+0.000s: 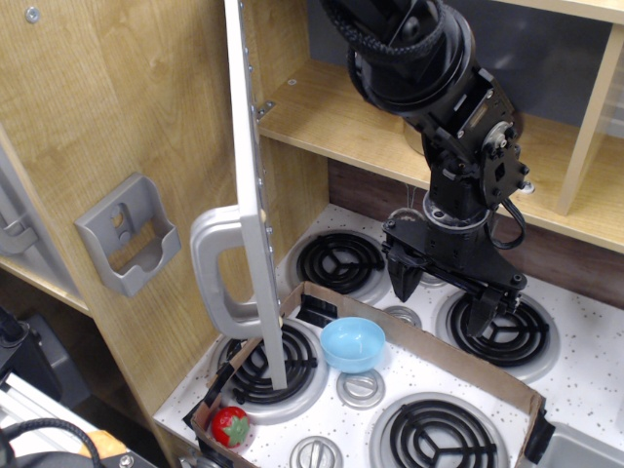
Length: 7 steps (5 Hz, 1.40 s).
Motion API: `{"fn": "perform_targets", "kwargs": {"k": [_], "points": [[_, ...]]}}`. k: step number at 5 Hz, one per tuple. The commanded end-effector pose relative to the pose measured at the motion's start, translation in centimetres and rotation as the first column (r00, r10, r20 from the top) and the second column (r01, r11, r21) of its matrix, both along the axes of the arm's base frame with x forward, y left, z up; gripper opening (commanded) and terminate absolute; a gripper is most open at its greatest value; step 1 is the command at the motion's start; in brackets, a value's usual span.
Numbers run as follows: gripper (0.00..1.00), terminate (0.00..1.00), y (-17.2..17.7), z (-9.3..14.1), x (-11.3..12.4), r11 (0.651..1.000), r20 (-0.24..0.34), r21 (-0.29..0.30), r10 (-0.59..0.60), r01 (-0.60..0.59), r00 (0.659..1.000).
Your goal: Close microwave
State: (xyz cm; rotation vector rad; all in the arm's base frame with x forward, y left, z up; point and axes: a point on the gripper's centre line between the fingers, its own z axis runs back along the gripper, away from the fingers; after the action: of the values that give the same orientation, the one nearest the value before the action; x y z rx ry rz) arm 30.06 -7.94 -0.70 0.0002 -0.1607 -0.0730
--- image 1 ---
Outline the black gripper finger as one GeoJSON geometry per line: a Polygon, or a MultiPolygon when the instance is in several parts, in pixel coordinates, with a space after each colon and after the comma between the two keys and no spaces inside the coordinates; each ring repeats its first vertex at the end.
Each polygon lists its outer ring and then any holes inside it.
{"type": "Polygon", "coordinates": [[[473,337],[482,336],[496,316],[502,292],[494,288],[486,288],[472,298],[469,312],[467,334],[473,337]]]}
{"type": "Polygon", "coordinates": [[[401,301],[407,301],[422,278],[420,259],[390,255],[389,275],[395,296],[401,301]]]}

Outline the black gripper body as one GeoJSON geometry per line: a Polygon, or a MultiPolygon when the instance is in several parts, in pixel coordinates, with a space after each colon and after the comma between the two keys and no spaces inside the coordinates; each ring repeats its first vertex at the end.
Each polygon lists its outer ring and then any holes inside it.
{"type": "Polygon", "coordinates": [[[517,210],[512,211],[512,217],[520,226],[520,235],[508,243],[492,237],[492,214],[486,214],[483,222],[468,228],[451,229],[428,218],[391,217],[382,225],[386,235],[382,250],[386,254],[387,271],[390,255],[419,258],[422,274],[443,279],[472,297],[486,288],[499,290],[502,296],[496,312],[513,312],[519,305],[527,277],[500,252],[518,247],[524,240],[527,225],[517,210]]]}

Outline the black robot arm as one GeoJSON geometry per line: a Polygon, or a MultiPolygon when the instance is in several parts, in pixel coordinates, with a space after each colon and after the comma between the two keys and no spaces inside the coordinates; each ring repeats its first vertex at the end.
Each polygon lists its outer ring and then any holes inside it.
{"type": "Polygon", "coordinates": [[[354,87],[374,107],[401,117],[421,137],[430,170],[423,214],[389,218],[383,229],[396,296],[409,298],[429,274],[471,299],[467,332],[483,334],[512,314],[526,277],[493,235],[494,215],[522,214],[512,195],[526,184],[514,108],[475,55],[467,20],[441,1],[326,1],[348,44],[354,87]]]}

